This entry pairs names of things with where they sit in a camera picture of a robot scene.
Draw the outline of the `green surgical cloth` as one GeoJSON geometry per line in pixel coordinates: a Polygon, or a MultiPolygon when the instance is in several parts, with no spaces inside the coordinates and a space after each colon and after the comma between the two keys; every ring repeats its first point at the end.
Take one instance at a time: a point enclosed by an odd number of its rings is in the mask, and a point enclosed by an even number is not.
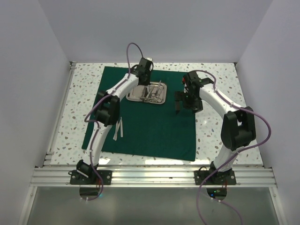
{"type": "Polygon", "coordinates": [[[112,127],[102,151],[195,161],[195,115],[184,108],[175,112],[174,94],[183,89],[183,76],[183,72],[152,72],[151,81],[167,85],[166,101],[162,105],[122,99],[123,137],[113,140],[115,127],[112,127]]]}

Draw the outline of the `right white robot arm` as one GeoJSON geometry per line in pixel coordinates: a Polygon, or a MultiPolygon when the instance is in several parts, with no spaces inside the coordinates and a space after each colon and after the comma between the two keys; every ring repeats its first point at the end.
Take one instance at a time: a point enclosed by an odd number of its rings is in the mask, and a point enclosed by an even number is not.
{"type": "Polygon", "coordinates": [[[198,113],[203,110],[203,102],[206,102],[223,120],[220,135],[222,148],[210,168],[200,169],[197,173],[201,180],[219,184],[230,178],[238,150],[256,139],[253,110],[251,107],[235,106],[230,98],[217,91],[216,78],[202,79],[197,71],[186,73],[182,84],[184,90],[174,94],[176,113],[181,107],[198,113]]]}

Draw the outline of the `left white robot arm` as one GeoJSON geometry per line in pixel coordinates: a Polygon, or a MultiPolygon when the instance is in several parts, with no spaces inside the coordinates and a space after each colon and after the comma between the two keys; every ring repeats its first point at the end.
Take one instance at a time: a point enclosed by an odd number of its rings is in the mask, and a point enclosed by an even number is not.
{"type": "Polygon", "coordinates": [[[97,172],[100,152],[110,129],[117,124],[120,117],[121,100],[138,85],[149,85],[153,70],[153,62],[141,58],[139,64],[130,67],[128,73],[106,91],[97,94],[98,102],[85,118],[86,122],[94,122],[97,126],[92,131],[93,137],[88,143],[90,163],[80,160],[72,171],[70,183],[73,185],[103,184],[97,172]]]}

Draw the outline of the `steel surgical scissors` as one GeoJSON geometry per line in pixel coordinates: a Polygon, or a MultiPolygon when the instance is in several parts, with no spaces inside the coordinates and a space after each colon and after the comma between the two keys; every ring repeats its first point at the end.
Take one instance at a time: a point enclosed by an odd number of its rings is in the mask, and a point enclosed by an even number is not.
{"type": "Polygon", "coordinates": [[[152,90],[150,92],[150,101],[152,103],[162,103],[162,94],[163,91],[163,84],[161,81],[158,82],[158,84],[155,84],[152,87],[152,90]]]}

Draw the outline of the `steel instrument tray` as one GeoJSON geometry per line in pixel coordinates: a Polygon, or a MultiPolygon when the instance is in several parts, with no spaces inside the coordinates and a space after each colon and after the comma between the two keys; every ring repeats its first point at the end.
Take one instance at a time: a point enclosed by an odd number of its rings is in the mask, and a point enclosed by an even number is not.
{"type": "MultiPolygon", "coordinates": [[[[150,86],[154,86],[155,84],[158,84],[158,82],[150,82],[150,86]]],[[[163,91],[161,94],[162,97],[162,103],[152,103],[149,99],[148,102],[149,104],[157,104],[157,105],[162,105],[165,103],[166,101],[166,94],[167,94],[167,85],[165,83],[163,83],[163,91]]],[[[143,86],[143,85],[138,85],[137,87],[133,88],[127,95],[126,95],[126,99],[129,101],[133,101],[133,102],[141,102],[141,103],[145,103],[143,102],[145,93],[146,93],[146,87],[147,86],[143,86]]]]}

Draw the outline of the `steel forceps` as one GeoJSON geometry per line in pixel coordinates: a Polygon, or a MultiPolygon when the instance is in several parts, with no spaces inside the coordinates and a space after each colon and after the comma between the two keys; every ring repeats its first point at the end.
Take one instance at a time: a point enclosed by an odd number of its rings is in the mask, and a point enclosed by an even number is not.
{"type": "Polygon", "coordinates": [[[145,96],[144,96],[144,99],[143,99],[143,102],[148,102],[149,99],[150,99],[150,96],[152,94],[152,91],[153,91],[154,87],[153,86],[147,86],[146,87],[146,93],[145,93],[145,96]]]}

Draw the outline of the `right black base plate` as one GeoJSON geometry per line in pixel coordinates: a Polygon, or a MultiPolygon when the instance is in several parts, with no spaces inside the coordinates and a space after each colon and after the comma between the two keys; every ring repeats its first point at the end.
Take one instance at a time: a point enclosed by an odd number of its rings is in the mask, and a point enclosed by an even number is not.
{"type": "MultiPolygon", "coordinates": [[[[212,172],[207,170],[194,171],[194,180],[196,185],[201,185],[203,180],[208,177],[212,172]]],[[[204,182],[204,185],[208,186],[222,186],[222,185],[236,185],[235,173],[233,170],[227,172],[216,172],[210,178],[204,182]]]]}

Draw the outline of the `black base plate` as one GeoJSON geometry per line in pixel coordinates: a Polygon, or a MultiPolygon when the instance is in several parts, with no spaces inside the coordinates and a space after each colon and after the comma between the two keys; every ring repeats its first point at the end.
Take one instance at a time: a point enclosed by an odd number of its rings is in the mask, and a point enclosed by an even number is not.
{"type": "MultiPolygon", "coordinates": [[[[98,174],[102,178],[101,184],[111,185],[113,172],[110,170],[97,170],[98,174]]],[[[80,174],[76,170],[69,171],[68,174],[71,176],[70,184],[71,185],[96,185],[100,184],[100,179],[97,175],[93,175],[91,178],[80,174]]]]}
{"type": "MultiPolygon", "coordinates": [[[[212,172],[207,170],[194,171],[194,180],[196,185],[201,185],[203,180],[208,177],[212,172]]],[[[222,185],[236,185],[235,173],[233,170],[227,172],[216,172],[210,178],[204,182],[204,185],[208,186],[222,186],[222,185]]]]}

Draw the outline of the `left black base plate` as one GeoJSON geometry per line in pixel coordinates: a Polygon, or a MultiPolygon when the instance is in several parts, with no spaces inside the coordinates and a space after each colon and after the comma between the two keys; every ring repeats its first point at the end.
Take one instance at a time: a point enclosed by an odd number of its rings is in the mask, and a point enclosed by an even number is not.
{"type": "MultiPolygon", "coordinates": [[[[102,178],[101,184],[111,185],[113,172],[110,170],[97,170],[98,174],[102,178]]],[[[71,176],[70,184],[71,185],[96,185],[100,184],[100,179],[97,175],[93,175],[91,178],[80,174],[76,170],[69,171],[68,174],[71,176]]]]}

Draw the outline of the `aluminium mounting rail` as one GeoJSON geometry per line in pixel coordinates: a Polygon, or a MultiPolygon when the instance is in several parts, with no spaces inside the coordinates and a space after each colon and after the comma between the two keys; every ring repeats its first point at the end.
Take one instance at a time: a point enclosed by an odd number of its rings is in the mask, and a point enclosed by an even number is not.
{"type": "MultiPolygon", "coordinates": [[[[102,166],[112,171],[112,187],[195,188],[194,171],[199,166],[102,166]]],[[[49,166],[34,169],[30,185],[35,187],[69,187],[71,167],[49,166]]],[[[272,169],[235,166],[235,188],[273,188],[277,186],[272,169]]]]}

